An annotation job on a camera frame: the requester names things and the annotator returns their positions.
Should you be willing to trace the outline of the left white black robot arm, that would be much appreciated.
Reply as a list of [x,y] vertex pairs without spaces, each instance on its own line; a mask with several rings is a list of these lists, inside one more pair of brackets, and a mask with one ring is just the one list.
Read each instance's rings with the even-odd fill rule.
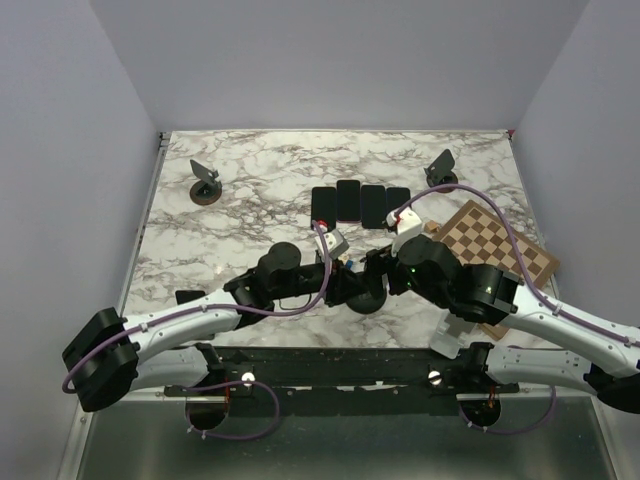
[[86,412],[105,409],[141,379],[140,367],[185,342],[238,330],[275,315],[277,300],[311,295],[329,307],[358,296],[384,293],[382,277],[390,250],[369,251],[361,272],[319,255],[302,264],[292,243],[279,242],[256,267],[222,288],[174,308],[121,317],[112,308],[95,313],[62,353],[68,370],[62,390],[74,394]]

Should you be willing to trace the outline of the black phone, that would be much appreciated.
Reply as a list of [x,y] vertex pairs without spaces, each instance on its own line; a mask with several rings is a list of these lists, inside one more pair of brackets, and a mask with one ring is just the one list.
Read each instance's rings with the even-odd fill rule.
[[323,223],[329,231],[336,227],[337,191],[335,187],[313,187],[311,191],[311,220]]
[[360,200],[362,227],[384,229],[387,215],[386,188],[383,185],[362,185]]

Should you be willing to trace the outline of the wooden chessboard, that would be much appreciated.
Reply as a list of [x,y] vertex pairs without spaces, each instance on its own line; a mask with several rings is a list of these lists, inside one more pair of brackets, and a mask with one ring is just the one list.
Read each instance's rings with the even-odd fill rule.
[[[517,231],[514,238],[533,284],[552,289],[551,278],[560,261]],[[522,275],[504,225],[473,200],[440,226],[433,239],[447,245],[462,264],[489,264]]]

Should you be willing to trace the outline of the blue-edged phone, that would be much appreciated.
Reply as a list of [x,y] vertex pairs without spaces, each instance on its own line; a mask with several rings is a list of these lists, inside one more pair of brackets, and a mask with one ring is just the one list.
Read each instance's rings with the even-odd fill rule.
[[389,187],[386,189],[387,213],[395,212],[411,198],[410,189],[407,187]]

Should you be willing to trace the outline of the round wooden stand right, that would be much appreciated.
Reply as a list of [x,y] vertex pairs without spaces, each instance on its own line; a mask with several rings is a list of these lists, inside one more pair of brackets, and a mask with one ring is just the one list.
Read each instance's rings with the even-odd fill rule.
[[446,185],[441,193],[450,193],[458,183],[458,177],[454,172],[455,160],[452,152],[445,149],[442,153],[428,166],[424,168],[427,185],[432,188],[439,185]]

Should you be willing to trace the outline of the white plastic phone stand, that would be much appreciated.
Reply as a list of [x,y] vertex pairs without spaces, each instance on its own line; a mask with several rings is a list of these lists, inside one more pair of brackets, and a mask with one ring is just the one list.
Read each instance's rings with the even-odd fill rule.
[[465,347],[469,334],[475,327],[456,315],[445,312],[429,340],[429,348],[448,359],[455,359]]

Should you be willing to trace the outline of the small wooden block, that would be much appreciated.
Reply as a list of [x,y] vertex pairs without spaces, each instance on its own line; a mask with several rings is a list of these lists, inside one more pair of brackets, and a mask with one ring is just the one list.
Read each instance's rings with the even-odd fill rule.
[[439,231],[439,225],[435,222],[427,222],[424,225],[424,230],[428,233],[437,233]]

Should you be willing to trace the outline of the black smartphone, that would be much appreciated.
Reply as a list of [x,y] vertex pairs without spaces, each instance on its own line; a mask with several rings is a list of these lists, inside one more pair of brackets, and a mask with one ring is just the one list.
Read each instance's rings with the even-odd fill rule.
[[361,221],[361,183],[358,180],[343,179],[336,182],[337,220],[343,223]]

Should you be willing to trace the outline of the aluminium frame rail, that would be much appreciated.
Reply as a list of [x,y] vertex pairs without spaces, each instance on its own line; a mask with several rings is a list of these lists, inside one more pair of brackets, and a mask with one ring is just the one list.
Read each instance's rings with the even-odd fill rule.
[[[424,173],[445,149],[453,154],[458,177],[450,193],[441,193],[446,185],[430,188]],[[218,171],[222,194],[216,203],[200,206],[190,199],[198,181],[191,159]],[[151,314],[178,306],[176,290],[209,294],[256,267],[279,242],[294,244],[302,264],[314,263],[312,188],[336,188],[343,179],[409,188],[410,200],[395,212],[410,207],[423,221],[420,234],[433,241],[435,233],[424,230],[427,222],[440,227],[475,201],[504,225],[522,275],[501,270],[537,288],[514,238],[515,231],[526,237],[529,215],[503,132],[177,132],[146,223],[128,309],[115,310],[121,317]],[[369,250],[391,245],[396,237],[386,219],[384,229],[338,220],[334,229],[349,244],[338,260],[352,259],[353,272],[363,271]],[[140,367],[142,377],[129,393],[170,387],[178,394],[222,394],[230,405],[245,386],[267,390],[277,405],[296,388],[343,393],[377,384],[415,388],[428,399],[489,395],[530,384],[499,384],[488,377],[484,360],[490,348],[555,347],[502,324],[474,323],[458,356],[445,358],[429,348],[429,340],[449,311],[412,291],[387,294],[383,308],[371,315],[355,313],[346,303],[314,303],[311,295],[277,300],[274,309],[275,315],[253,325],[156,355]]]

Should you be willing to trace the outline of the black pole phone stand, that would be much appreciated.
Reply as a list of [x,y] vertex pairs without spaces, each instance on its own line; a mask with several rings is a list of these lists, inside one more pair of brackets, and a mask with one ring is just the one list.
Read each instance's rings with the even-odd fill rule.
[[346,301],[347,307],[361,315],[371,315],[383,308],[387,300],[387,293],[374,297],[370,293],[364,293]]

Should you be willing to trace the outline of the round wooden base stand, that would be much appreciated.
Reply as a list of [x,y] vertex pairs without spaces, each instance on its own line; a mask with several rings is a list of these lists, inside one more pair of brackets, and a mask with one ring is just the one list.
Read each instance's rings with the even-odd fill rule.
[[189,195],[193,203],[207,206],[216,203],[222,194],[222,183],[217,170],[210,170],[204,165],[190,160],[192,173],[198,181],[191,187]]

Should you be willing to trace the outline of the black folding phone stand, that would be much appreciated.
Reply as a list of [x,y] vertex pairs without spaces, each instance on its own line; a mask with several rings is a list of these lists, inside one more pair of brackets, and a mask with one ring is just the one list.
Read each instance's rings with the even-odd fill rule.
[[174,296],[178,305],[186,304],[194,300],[198,300],[207,295],[202,290],[176,290]]

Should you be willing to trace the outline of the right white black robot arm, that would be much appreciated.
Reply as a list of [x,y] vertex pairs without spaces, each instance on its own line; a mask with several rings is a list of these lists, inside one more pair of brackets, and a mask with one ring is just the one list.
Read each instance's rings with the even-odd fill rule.
[[461,264],[447,245],[422,234],[368,252],[365,271],[386,276],[392,295],[412,291],[467,322],[502,324],[554,344],[552,350],[490,348],[485,358],[461,365],[467,389],[480,392],[494,381],[561,386],[638,413],[637,328],[563,305],[495,266]]

